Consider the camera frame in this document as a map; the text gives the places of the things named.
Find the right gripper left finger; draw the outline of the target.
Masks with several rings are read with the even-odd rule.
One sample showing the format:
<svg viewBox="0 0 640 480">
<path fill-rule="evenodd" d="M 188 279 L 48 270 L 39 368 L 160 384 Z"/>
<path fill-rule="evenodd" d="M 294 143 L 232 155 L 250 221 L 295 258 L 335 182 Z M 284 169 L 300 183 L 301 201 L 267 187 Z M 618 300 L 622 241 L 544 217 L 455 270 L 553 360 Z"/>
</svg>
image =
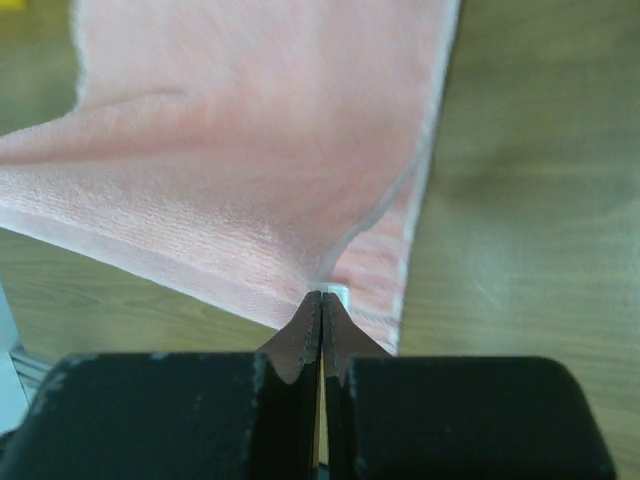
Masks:
<svg viewBox="0 0 640 480">
<path fill-rule="evenodd" d="M 275 479 L 316 479 L 319 453 L 321 293 L 304 297 L 266 355 L 257 433 L 258 465 Z"/>
</svg>

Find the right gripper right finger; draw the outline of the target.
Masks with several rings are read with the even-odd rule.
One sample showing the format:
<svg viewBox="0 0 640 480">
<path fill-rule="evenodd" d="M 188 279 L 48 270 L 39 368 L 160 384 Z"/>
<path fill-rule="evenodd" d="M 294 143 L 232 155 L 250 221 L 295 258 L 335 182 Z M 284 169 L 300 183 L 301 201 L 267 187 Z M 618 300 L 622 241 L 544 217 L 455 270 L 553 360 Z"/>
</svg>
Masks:
<svg viewBox="0 0 640 480">
<path fill-rule="evenodd" d="M 354 479 L 355 438 L 349 366 L 390 354 L 360 329 L 335 293 L 322 296 L 322 348 L 331 479 Z"/>
</svg>

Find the pink towel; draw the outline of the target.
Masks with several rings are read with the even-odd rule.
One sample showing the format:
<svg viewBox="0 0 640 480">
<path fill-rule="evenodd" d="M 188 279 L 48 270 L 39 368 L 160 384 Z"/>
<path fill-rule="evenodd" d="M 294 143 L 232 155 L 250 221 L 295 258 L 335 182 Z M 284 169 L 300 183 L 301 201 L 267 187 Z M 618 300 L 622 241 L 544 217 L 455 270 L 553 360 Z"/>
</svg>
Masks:
<svg viewBox="0 0 640 480">
<path fill-rule="evenodd" d="M 397 349 L 460 5 L 77 1 L 74 108 L 1 139 L 1 225 L 280 328 Z"/>
</svg>

